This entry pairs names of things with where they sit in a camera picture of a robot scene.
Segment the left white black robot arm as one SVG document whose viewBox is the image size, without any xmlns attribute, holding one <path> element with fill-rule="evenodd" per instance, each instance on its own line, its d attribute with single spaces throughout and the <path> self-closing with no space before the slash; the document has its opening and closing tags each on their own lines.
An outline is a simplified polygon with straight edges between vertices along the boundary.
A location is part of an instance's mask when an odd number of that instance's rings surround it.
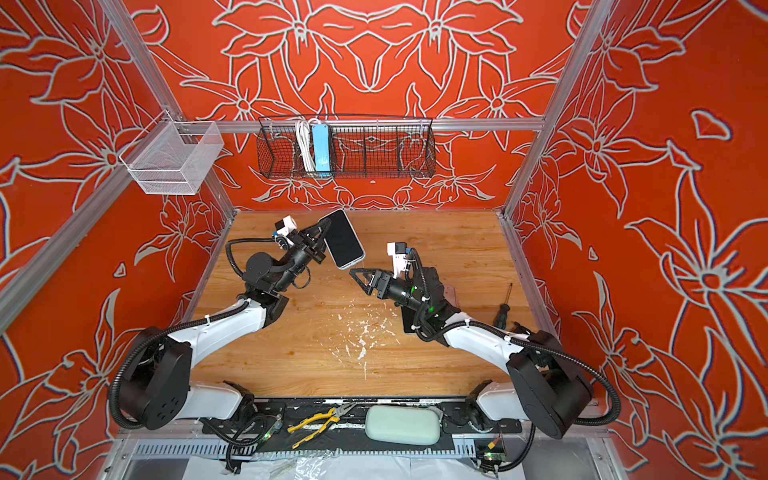
<svg viewBox="0 0 768 480">
<path fill-rule="evenodd" d="M 308 274 L 311 263 L 324 261 L 331 225 L 331 220 L 321 219 L 299 229 L 287 216 L 276 223 L 267 239 L 282 248 L 282 256 L 257 252 L 245 265 L 234 258 L 238 240 L 227 241 L 225 254 L 244 284 L 243 293 L 232 306 L 213 315 L 140 332 L 108 390 L 112 419 L 124 429 L 157 430 L 179 419 L 240 416 L 250 394 L 247 389 L 232 382 L 196 382 L 191 372 L 213 353 L 280 318 L 288 304 L 285 291 Z"/>
</svg>

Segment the black phone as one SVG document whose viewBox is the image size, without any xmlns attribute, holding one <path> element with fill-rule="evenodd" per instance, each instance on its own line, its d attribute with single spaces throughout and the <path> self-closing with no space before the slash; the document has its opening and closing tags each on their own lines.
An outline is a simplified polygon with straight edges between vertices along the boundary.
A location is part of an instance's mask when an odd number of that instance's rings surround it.
<svg viewBox="0 0 768 480">
<path fill-rule="evenodd" d="M 403 331 L 405 334 L 415 334 L 419 327 L 415 324 L 416 312 L 409 309 L 401 311 Z"/>
<path fill-rule="evenodd" d="M 324 242 L 339 270 L 347 270 L 365 259 L 363 245 L 344 210 L 336 210 L 320 218 L 326 235 Z"/>
</svg>

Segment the pink phone case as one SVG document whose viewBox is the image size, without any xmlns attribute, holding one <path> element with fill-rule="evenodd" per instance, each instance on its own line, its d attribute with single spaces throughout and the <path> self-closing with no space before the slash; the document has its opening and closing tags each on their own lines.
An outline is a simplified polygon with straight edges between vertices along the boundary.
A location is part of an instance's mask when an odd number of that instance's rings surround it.
<svg viewBox="0 0 768 480">
<path fill-rule="evenodd" d="M 454 286 L 452 285 L 444 286 L 444 298 L 448 303 L 450 303 L 454 307 L 457 307 L 457 308 L 460 307 L 457 292 Z"/>
</svg>

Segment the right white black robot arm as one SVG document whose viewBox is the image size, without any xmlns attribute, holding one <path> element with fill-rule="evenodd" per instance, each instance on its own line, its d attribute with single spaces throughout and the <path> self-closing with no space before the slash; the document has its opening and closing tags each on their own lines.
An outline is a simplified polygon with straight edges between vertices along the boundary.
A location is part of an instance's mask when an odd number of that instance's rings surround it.
<svg viewBox="0 0 768 480">
<path fill-rule="evenodd" d="M 437 271 L 419 258 L 403 271 L 353 268 L 368 296 L 391 300 L 402 310 L 407 331 L 420 340 L 470 353 L 506 372 L 506 382 L 491 381 L 474 395 L 490 420 L 527 420 L 560 439 L 574 425 L 607 426 L 621 413 L 617 389 L 598 369 L 567 354 L 546 331 L 500 329 L 471 317 L 445 296 Z"/>
</svg>

